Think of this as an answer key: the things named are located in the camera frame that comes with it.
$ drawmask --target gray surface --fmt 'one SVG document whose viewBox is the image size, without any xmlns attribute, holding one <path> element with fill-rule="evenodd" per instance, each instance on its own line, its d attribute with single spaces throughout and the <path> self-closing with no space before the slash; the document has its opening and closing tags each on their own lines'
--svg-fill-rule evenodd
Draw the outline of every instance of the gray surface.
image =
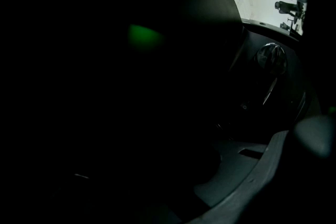
<svg viewBox="0 0 336 224">
<path fill-rule="evenodd" d="M 246 205 L 274 177 L 288 131 L 276 133 L 258 164 L 245 180 L 216 207 L 193 219 L 189 224 L 233 224 Z"/>
<path fill-rule="evenodd" d="M 213 145 L 222 156 L 222 162 L 212 179 L 194 187 L 194 192 L 210 207 L 227 197 L 251 172 L 258 159 L 239 154 L 243 149 L 264 152 L 266 145 L 236 141 L 220 141 Z"/>
</svg>

